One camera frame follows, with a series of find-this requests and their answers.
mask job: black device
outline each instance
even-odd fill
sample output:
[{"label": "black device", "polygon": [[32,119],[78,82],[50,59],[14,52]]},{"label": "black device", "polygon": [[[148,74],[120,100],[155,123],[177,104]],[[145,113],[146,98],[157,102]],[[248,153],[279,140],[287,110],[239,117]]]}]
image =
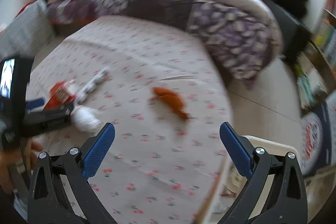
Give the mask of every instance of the black device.
[{"label": "black device", "polygon": [[44,104],[41,99],[26,101],[33,62],[33,57],[19,54],[0,62],[0,150],[23,148],[20,138],[71,124],[72,103],[57,109],[31,111],[34,102],[34,107]]},{"label": "black device", "polygon": [[[218,224],[307,224],[307,198],[299,163],[294,153],[269,155],[254,148],[226,122],[220,137],[236,168],[248,181],[236,201]],[[107,123],[96,137],[65,155],[39,155],[28,197],[29,224],[117,224],[101,204],[87,179],[97,172],[115,138]],[[249,219],[268,175],[274,174],[271,190],[260,215]],[[70,205],[60,175],[66,175],[85,217]]]}]

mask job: mattress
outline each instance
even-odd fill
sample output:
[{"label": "mattress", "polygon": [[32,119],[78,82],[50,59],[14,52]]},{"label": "mattress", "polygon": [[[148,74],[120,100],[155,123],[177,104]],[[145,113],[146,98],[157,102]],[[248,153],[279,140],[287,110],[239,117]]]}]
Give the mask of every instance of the mattress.
[{"label": "mattress", "polygon": [[[67,37],[36,67],[27,97],[48,98],[49,89],[66,79],[82,87],[105,66],[108,80],[84,105],[96,109],[102,123],[113,123],[116,135],[88,182],[118,223],[192,223],[228,159],[219,126],[232,123],[207,50],[198,38],[170,26],[104,16]],[[182,122],[151,100],[154,86],[179,93],[190,119]],[[59,155],[90,136],[71,126],[37,140]],[[63,179],[73,210],[84,216]]]}]

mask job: bookshelf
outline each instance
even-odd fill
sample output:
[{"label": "bookshelf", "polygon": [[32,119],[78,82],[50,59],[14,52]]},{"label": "bookshelf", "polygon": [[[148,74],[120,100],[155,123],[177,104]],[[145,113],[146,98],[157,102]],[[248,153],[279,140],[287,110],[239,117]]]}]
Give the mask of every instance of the bookshelf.
[{"label": "bookshelf", "polygon": [[[330,25],[336,28],[336,17],[331,12],[324,9],[323,15],[321,16],[321,19],[320,19],[319,27],[317,28],[315,32],[316,34],[322,22],[325,19],[328,19]],[[320,96],[315,97],[315,100],[316,100],[315,105],[311,107],[307,107],[305,109],[301,108],[301,116],[304,116],[305,114],[312,111],[316,105],[319,105],[320,103],[322,103],[334,90],[336,90],[336,69],[328,62],[327,57],[325,56],[323,51],[320,49],[320,47],[316,45],[315,42],[311,39],[308,42],[308,45],[303,52],[305,56],[313,64],[313,66],[316,68],[316,70],[319,72],[321,77],[323,78],[326,88],[327,88],[327,93],[321,94]]]}]

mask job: floral blanket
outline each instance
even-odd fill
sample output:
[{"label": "floral blanket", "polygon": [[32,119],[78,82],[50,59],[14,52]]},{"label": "floral blanket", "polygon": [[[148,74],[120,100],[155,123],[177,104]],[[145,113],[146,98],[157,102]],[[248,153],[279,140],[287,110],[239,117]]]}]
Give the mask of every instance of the floral blanket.
[{"label": "floral blanket", "polygon": [[177,27],[199,37],[243,80],[254,79],[282,45],[276,20],[261,0],[50,0],[48,13],[54,24],[127,15]]}]

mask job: metal screw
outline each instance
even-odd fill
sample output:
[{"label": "metal screw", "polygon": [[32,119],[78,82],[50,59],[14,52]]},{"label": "metal screw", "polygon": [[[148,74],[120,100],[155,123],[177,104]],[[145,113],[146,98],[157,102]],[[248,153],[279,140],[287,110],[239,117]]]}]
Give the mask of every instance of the metal screw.
[{"label": "metal screw", "polygon": [[288,153],[288,156],[291,158],[291,159],[295,159],[295,154],[293,152],[289,152]]},{"label": "metal screw", "polygon": [[263,149],[262,147],[257,147],[255,150],[258,154],[262,155],[263,153],[265,153],[265,149]]},{"label": "metal screw", "polygon": [[70,154],[71,155],[76,155],[78,153],[78,148],[74,147],[70,149]]},{"label": "metal screw", "polygon": [[40,158],[40,159],[44,159],[46,156],[47,156],[47,153],[46,153],[46,152],[41,152],[41,153],[39,154],[39,158]]}]

